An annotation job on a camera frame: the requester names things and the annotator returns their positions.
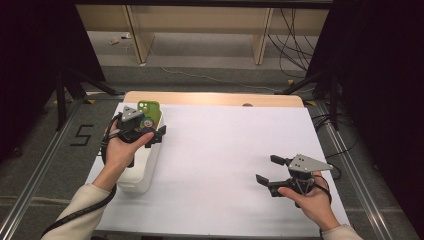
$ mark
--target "white paper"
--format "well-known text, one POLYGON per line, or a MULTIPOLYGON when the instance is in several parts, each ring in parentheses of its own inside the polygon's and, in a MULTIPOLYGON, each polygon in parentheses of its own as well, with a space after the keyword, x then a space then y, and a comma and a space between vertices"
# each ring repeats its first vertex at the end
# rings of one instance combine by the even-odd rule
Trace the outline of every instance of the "white paper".
MULTIPOLYGON (((119 104, 117 111, 124 105, 119 104)), ((270 155, 303 154, 325 161, 306 108, 162 105, 167 125, 151 186, 119 190, 98 230, 164 236, 316 237, 318 227, 287 198, 256 182, 289 178, 270 155)), ((87 182, 100 172, 97 157, 87 182)), ((332 208, 349 224, 328 171, 332 208)))

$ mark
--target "floor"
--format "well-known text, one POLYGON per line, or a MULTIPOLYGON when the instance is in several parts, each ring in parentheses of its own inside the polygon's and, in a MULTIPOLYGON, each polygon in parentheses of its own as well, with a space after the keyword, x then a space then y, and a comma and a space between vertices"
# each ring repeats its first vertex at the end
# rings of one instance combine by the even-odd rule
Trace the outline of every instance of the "floor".
MULTIPOLYGON (((299 81, 305 74, 309 55, 299 55, 286 49, 288 56, 297 65, 280 58, 280 52, 268 40, 265 57, 261 65, 254 64, 250 40, 245 35, 210 34, 157 34, 150 55, 145 64, 136 61, 131 39, 121 39, 126 33, 88 32, 99 62, 105 73, 107 84, 117 90, 154 90, 154 91, 212 91, 246 92, 273 94, 290 86, 290 81, 299 81), (112 39, 118 44, 110 44, 112 39)), ((272 39, 281 47, 276 36, 272 39)), ((286 36, 279 36, 282 42, 286 36)), ((303 52, 312 54, 318 38, 298 38, 297 43, 303 52)), ((289 46, 296 48, 293 39, 289 46)), ((98 89, 84 85, 90 94, 98 89)), ((343 205, 352 226, 364 239, 419 239, 396 200, 373 165, 367 148, 357 134, 349 113, 338 104, 338 127, 324 120, 328 113, 328 100, 313 100, 313 85, 297 91, 296 95, 305 100, 313 119, 317 135, 327 160, 340 168, 332 172, 343 205)), ((31 174, 39 169, 40 159, 52 158, 45 166, 46 172, 39 184, 32 190, 34 198, 22 209, 20 221, 12 239, 38 239, 42 230, 54 221, 66 206, 73 191, 82 182, 98 152, 98 144, 90 141, 84 146, 84 153, 78 148, 67 146, 75 143, 72 134, 84 124, 92 125, 92 139, 100 139, 102 128, 112 116, 114 106, 122 100, 104 94, 93 95, 95 111, 88 104, 68 104, 71 119, 64 138, 55 132, 57 110, 55 96, 46 104, 46 113, 40 116, 28 133, 28 139, 21 149, 23 156, 11 156, 0 167, 0 216, 6 220, 7 214, 16 206, 16 201, 26 187, 31 174), (56 150, 51 143, 57 140, 56 150), (72 152, 75 159, 69 159, 72 152)), ((140 239, 137 235, 109 233, 111 240, 140 239)), ((166 239, 193 239, 187 237, 168 237, 166 239)))

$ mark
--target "metal rail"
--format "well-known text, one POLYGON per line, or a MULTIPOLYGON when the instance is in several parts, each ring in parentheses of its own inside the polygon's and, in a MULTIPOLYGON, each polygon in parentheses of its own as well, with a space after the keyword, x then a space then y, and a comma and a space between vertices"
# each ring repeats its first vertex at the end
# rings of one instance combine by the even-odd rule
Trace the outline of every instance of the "metal rail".
POLYGON ((27 185, 25 186, 24 190, 16 200, 14 206, 3 221, 0 229, 0 239, 9 240, 12 238, 31 202, 32 197, 35 195, 44 176, 46 175, 46 172, 49 169, 49 166, 53 161, 60 147, 60 144, 64 139, 64 136, 68 132, 69 126, 75 116, 75 113, 78 111, 82 103, 82 100, 74 100, 74 102, 71 104, 71 107, 69 109, 68 120, 65 122, 62 129, 60 131, 57 131, 53 136, 52 141, 47 147, 47 150, 44 152, 43 157, 41 158, 39 164, 34 170, 27 185))
MULTIPOLYGON (((318 103, 318 108, 321 114, 328 114, 327 108, 323 106, 322 102, 318 103)), ((347 149, 346 144, 343 141, 340 133, 335 131, 331 124, 326 126, 327 131, 330 135, 330 138, 336 147, 337 151, 343 151, 347 149)), ((370 192, 368 191, 367 185, 362 180, 361 174, 358 171, 358 168, 355 165, 352 157, 349 152, 346 151, 340 154, 343 166, 346 168, 347 175, 349 179, 352 181, 353 188, 355 189, 356 195, 361 202, 365 213, 367 214, 371 226, 374 229, 374 232, 378 239, 394 239, 392 234, 390 233, 386 221, 383 215, 378 210, 377 204, 372 198, 370 192)))

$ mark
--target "black cable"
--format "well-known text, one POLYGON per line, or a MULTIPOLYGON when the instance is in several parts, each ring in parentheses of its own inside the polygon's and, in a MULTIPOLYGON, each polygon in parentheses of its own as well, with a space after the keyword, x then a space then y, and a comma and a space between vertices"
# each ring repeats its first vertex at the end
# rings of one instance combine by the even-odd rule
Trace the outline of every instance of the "black cable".
MULTIPOLYGON (((121 117, 121 115, 122 115, 122 113, 119 113, 118 115, 116 115, 112 118, 112 120, 110 121, 109 126, 107 127, 107 130, 106 130, 106 132, 103 136, 103 139, 100 143, 100 149, 101 149, 101 153, 102 153, 103 163, 106 162, 106 147, 109 144, 109 140, 110 140, 110 138, 109 138, 110 129, 112 128, 112 125, 115 122, 115 120, 119 119, 121 117)), ((116 194, 116 184, 113 186, 112 191, 110 192, 110 194, 105 199, 103 199, 102 201, 100 201, 96 204, 93 204, 89 207, 86 207, 84 209, 81 209, 79 211, 71 213, 71 214, 57 220, 52 225, 47 227, 46 230, 44 230, 41 237, 43 237, 46 233, 50 232, 51 230, 58 228, 58 227, 60 227, 64 224, 78 218, 78 217, 81 217, 83 215, 86 215, 88 213, 91 213, 93 211, 96 211, 97 209, 100 209, 100 208, 106 206, 110 201, 112 201, 113 197, 115 197, 115 194, 116 194)))
MULTIPOLYGON (((282 44, 282 45, 284 45, 284 47, 285 48, 288 48, 288 49, 290 49, 290 50, 292 50, 292 51, 294 51, 294 52, 301 52, 300 50, 298 50, 298 49, 294 49, 294 48, 292 48, 292 47, 289 47, 289 46, 287 46, 287 45, 285 45, 285 43, 283 43, 282 41, 281 41, 281 39, 280 39, 280 37, 278 36, 278 35, 275 35, 275 37, 277 38, 277 40, 282 44)), ((308 55, 308 56, 310 56, 310 57, 312 57, 312 54, 310 54, 310 53, 307 53, 307 52, 303 52, 302 51, 302 53, 303 54, 306 54, 306 55, 308 55)))
POLYGON ((309 42, 308 38, 306 36, 303 36, 306 40, 306 42, 309 44, 309 46, 312 48, 312 51, 315 51, 315 48, 312 46, 312 44, 309 42))
POLYGON ((335 170, 337 170, 337 172, 339 173, 336 177, 333 177, 333 180, 339 180, 340 178, 342 178, 342 170, 340 168, 338 168, 336 165, 330 163, 327 161, 328 164, 331 164, 333 166, 333 168, 335 170))
POLYGON ((313 175, 313 176, 314 177, 322 178, 322 180, 324 180, 325 184, 327 185, 327 188, 325 188, 325 187, 323 187, 323 186, 321 186, 319 184, 316 184, 315 182, 314 182, 314 187, 317 187, 317 188, 321 189, 325 194, 327 194, 328 200, 330 201, 330 204, 331 204, 331 202, 333 201, 333 198, 331 197, 331 194, 330 194, 330 185, 328 185, 327 180, 325 180, 325 178, 323 176, 320 176, 320 175, 313 175))
POLYGON ((285 75, 289 76, 289 77, 295 77, 295 78, 303 78, 303 76, 295 76, 292 74, 287 73, 286 71, 283 70, 283 68, 281 67, 281 59, 282 59, 282 55, 285 54, 284 52, 280 52, 280 59, 278 60, 278 65, 280 66, 280 70, 282 73, 284 73, 285 75))
POLYGON ((277 48, 277 50, 280 52, 280 68, 281 68, 281 56, 284 55, 285 58, 287 58, 290 62, 295 64, 297 67, 301 68, 302 70, 307 70, 303 66, 301 66, 298 62, 296 62, 292 57, 290 57, 287 53, 284 52, 284 48, 281 49, 275 42, 272 40, 271 36, 268 35, 268 38, 271 40, 272 44, 277 48))
POLYGON ((327 121, 327 120, 329 120, 329 119, 330 119, 330 115, 325 116, 323 119, 319 120, 319 121, 318 121, 318 124, 317 124, 317 123, 315 123, 315 124, 314 124, 315 132, 318 132, 318 131, 319 131, 319 129, 320 129, 322 126, 324 126, 325 121, 327 121))
POLYGON ((308 65, 309 65, 309 62, 306 60, 306 57, 305 57, 305 55, 303 54, 303 51, 302 51, 302 49, 301 49, 301 47, 300 47, 300 45, 299 45, 299 43, 297 42, 297 40, 296 40, 296 34, 295 34, 295 29, 294 29, 294 22, 295 22, 295 18, 296 18, 296 9, 293 9, 292 8, 292 24, 291 24, 291 26, 289 26, 289 23, 287 22, 287 19, 286 19, 286 17, 285 17, 285 15, 284 15, 284 13, 283 13, 283 9, 282 8, 280 8, 280 12, 281 12, 281 16, 283 17, 283 19, 284 19, 284 22, 286 23, 286 26, 287 26, 287 29, 289 30, 289 36, 291 35, 292 36, 292 38, 293 38, 293 40, 294 40, 294 43, 295 43, 295 46, 296 46, 296 49, 299 49, 300 51, 298 51, 297 52, 297 55, 298 55, 298 57, 299 57, 299 60, 300 60, 300 62, 301 62, 301 64, 302 64, 302 66, 303 66, 303 69, 305 69, 305 71, 307 70, 307 68, 305 67, 305 65, 303 64, 303 61, 302 61, 302 58, 300 57, 300 55, 299 55, 299 52, 301 52, 302 53, 302 55, 303 55, 303 57, 304 57, 304 59, 305 59, 305 61, 308 63, 308 65))
POLYGON ((67 216, 65 216, 65 217, 57 220, 55 223, 53 223, 52 225, 50 225, 49 227, 47 227, 46 230, 44 230, 44 232, 41 235, 41 237, 43 237, 46 233, 50 232, 51 230, 53 230, 55 228, 58 228, 58 227, 60 227, 60 226, 62 226, 64 224, 66 224, 66 223, 68 223, 68 222, 70 222, 70 221, 78 218, 78 217, 81 217, 81 216, 86 215, 88 213, 94 212, 97 209, 100 209, 100 208, 106 206, 110 201, 112 201, 113 197, 115 197, 115 194, 116 194, 116 184, 115 184, 115 186, 113 186, 112 192, 110 192, 109 196, 107 196, 105 199, 103 199, 102 201, 100 201, 100 202, 98 202, 98 203, 96 203, 94 205, 91 205, 91 206, 89 206, 87 208, 84 208, 82 210, 76 211, 74 213, 71 213, 71 214, 69 214, 69 215, 67 215, 67 216))
POLYGON ((337 152, 337 153, 334 153, 334 154, 331 154, 331 155, 325 156, 325 159, 327 159, 327 158, 331 158, 331 157, 334 157, 334 156, 336 156, 336 155, 339 155, 339 154, 342 154, 342 153, 345 153, 345 152, 348 152, 348 151, 352 150, 352 148, 354 148, 354 147, 355 147, 355 145, 356 145, 356 143, 357 143, 357 142, 358 142, 358 138, 356 138, 356 139, 355 139, 355 141, 353 142, 352 146, 350 146, 349 148, 347 148, 347 149, 345 149, 345 150, 343 150, 343 151, 341 151, 341 152, 337 152))
POLYGON ((319 117, 326 117, 326 116, 330 116, 330 114, 329 114, 329 113, 327 113, 327 114, 321 114, 321 115, 313 116, 313 117, 311 117, 311 119, 313 120, 313 119, 315 119, 315 118, 319 118, 319 117))

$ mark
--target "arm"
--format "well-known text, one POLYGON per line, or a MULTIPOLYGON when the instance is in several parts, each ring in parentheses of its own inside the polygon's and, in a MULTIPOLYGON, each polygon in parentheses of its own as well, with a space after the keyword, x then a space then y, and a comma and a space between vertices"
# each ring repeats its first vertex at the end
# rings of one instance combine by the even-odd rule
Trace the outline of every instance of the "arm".
MULTIPOLYGON (((116 121, 111 130, 116 129, 116 121)), ((125 168, 131 163, 135 152, 150 141, 153 133, 143 135, 131 144, 122 142, 119 138, 112 138, 106 150, 106 164, 91 184, 78 189, 71 203, 60 214, 61 219, 71 213, 92 206, 105 199, 111 192, 125 168)), ((99 224, 106 206, 74 219, 43 236, 43 240, 50 239, 89 239, 99 224)))
MULTIPOLYGON (((314 172, 314 175, 321 176, 321 173, 314 172)), ((326 188, 324 180, 320 177, 315 177, 315 183, 326 188)), ((319 188, 314 188, 306 196, 285 187, 279 188, 278 192, 295 201, 300 206, 303 213, 323 231, 325 240, 361 239, 351 227, 340 225, 331 209, 328 196, 319 188)))

